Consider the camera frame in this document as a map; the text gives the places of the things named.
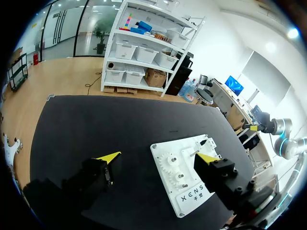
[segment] blue box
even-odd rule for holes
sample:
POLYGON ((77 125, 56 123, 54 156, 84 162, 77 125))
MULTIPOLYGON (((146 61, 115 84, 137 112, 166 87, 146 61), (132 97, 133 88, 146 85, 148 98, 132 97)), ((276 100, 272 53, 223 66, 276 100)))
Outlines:
POLYGON ((130 31, 137 33, 137 34, 141 34, 141 35, 143 35, 146 32, 145 30, 141 30, 141 29, 138 29, 138 28, 131 28, 130 31))
POLYGON ((143 21, 140 21, 139 22, 139 29, 150 32, 152 30, 152 27, 149 24, 147 24, 143 21))

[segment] gear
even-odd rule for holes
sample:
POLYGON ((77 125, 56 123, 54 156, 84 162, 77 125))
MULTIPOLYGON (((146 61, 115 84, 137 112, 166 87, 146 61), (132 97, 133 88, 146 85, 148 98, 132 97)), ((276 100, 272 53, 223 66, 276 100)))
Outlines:
POLYGON ((170 152, 161 155, 159 164, 160 168, 167 173, 175 173, 179 170, 179 159, 170 152))
POLYGON ((184 174, 182 172, 173 173, 169 176, 169 182, 179 190, 185 184, 184 174))

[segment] black table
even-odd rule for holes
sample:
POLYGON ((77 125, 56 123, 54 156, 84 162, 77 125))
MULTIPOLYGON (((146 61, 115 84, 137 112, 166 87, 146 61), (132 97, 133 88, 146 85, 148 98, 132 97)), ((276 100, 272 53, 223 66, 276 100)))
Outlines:
POLYGON ((208 134, 216 152, 250 180, 252 165, 220 111, 187 103, 104 96, 56 96, 45 105, 31 148, 30 176, 57 186, 88 158, 121 151, 117 182, 82 214, 116 229, 220 229, 230 218, 213 195, 177 218, 154 163, 150 145, 208 134))

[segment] wooden floor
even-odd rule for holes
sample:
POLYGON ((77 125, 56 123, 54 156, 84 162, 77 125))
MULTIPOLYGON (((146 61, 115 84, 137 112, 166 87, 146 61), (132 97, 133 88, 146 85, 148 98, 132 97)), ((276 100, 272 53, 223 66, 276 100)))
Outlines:
MULTIPOLYGON (((17 92, 7 89, 2 108, 4 120, 2 131, 14 143, 14 137, 24 144, 15 156, 14 168, 17 179, 23 188, 30 182, 30 152, 37 121, 49 94, 86 95, 88 88, 99 77, 104 59, 101 57, 75 57, 41 62, 29 69, 29 78, 17 92)), ((184 99, 160 92, 138 90, 136 95, 100 92, 98 80, 91 87, 89 95, 119 96, 154 99, 172 102, 186 102, 184 99)))

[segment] white board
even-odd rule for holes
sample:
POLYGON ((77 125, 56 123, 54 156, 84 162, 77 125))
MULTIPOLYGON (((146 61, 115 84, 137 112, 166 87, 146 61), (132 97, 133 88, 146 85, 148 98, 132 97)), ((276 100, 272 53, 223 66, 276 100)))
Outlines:
POLYGON ((219 158, 215 147, 215 142, 207 135, 150 146, 164 188, 178 218, 186 216, 214 194, 209 193, 195 172, 193 153, 199 151, 219 158), (207 141, 201 145, 200 142, 203 140, 207 141))

